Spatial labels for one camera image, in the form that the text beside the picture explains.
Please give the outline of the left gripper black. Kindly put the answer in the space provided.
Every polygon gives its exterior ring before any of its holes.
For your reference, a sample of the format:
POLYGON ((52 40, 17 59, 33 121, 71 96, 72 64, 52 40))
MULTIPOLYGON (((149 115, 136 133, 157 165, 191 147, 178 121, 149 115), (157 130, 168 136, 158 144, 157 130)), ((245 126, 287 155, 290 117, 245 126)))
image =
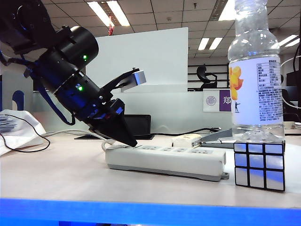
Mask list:
POLYGON ((124 103, 112 99, 107 89, 85 89, 79 92, 76 118, 90 126, 89 131, 102 140, 119 141, 131 147, 137 141, 129 130, 124 118, 124 103))

